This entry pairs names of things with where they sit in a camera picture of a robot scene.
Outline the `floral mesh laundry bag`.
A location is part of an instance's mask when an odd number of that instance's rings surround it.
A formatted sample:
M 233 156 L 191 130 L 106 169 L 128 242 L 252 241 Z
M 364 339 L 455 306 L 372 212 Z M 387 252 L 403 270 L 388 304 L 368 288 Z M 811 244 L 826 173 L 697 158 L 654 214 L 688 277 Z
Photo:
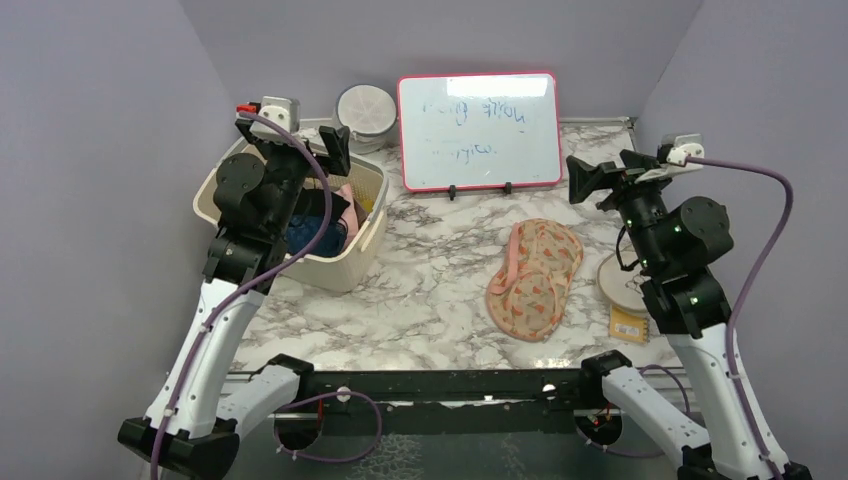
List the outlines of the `floral mesh laundry bag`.
M 515 223 L 502 266 L 486 289 L 494 324 L 513 338 L 545 341 L 564 318 L 583 258 L 580 240 L 566 226 L 545 219 Z

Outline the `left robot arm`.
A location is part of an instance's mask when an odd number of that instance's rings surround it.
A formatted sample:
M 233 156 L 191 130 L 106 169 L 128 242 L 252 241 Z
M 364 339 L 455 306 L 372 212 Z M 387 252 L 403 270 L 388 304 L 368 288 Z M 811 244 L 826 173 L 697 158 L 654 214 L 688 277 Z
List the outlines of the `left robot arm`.
M 254 105 L 240 106 L 235 124 L 254 152 L 233 154 L 216 169 L 218 230 L 188 335 L 146 413 L 119 430 L 119 442 L 148 462 L 151 478 L 172 469 L 220 479 L 253 420 L 281 404 L 302 410 L 314 397 L 308 377 L 275 365 L 238 394 L 233 417 L 218 414 L 240 339 L 271 284 L 336 227 L 329 179 L 350 172 L 350 131 L 321 127 L 324 153 L 315 154 Z

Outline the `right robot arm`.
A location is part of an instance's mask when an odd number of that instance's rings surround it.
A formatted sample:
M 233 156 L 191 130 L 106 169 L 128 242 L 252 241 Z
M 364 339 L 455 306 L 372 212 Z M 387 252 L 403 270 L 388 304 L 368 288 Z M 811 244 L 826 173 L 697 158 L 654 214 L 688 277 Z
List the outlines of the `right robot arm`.
M 679 147 L 657 157 L 624 150 L 618 162 L 598 165 L 567 158 L 570 202 L 603 190 L 598 208 L 620 214 L 644 278 L 643 301 L 681 362 L 702 421 L 673 406 L 615 350 L 583 361 L 577 393 L 589 406 L 609 402 L 630 416 L 681 479 L 807 479 L 809 469 L 768 428 L 738 351 L 741 306 L 710 271 L 733 247 L 725 206 L 695 196 L 668 209 L 662 198 L 673 176 L 707 165 Z

